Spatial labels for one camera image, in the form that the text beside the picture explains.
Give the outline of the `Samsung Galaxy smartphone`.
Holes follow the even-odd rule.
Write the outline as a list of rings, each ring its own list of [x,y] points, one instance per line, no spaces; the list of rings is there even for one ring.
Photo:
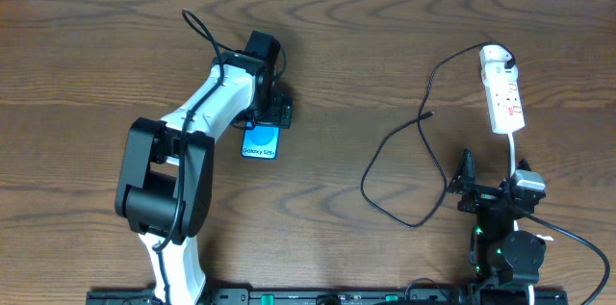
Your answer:
[[[277,157],[280,129],[269,126],[253,126],[244,131],[241,154],[246,158],[274,160]]]

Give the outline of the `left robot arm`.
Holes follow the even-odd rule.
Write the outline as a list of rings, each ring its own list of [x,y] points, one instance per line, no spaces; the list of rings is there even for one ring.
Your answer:
[[[293,100],[273,88],[283,53],[272,35],[254,31],[242,50],[215,47],[204,84],[178,109],[131,125],[115,195],[115,212],[147,248],[158,304],[195,304],[206,286],[196,236],[208,215],[215,146],[235,122],[291,125]]]

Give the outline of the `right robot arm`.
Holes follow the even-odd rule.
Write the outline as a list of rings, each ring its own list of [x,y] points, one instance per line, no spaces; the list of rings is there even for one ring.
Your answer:
[[[542,176],[522,160],[496,187],[476,181],[473,153],[466,148],[448,186],[459,194],[457,209],[476,216],[470,262],[476,279],[456,288],[453,304],[532,304],[546,243],[518,228],[522,209],[529,212],[546,196]]]

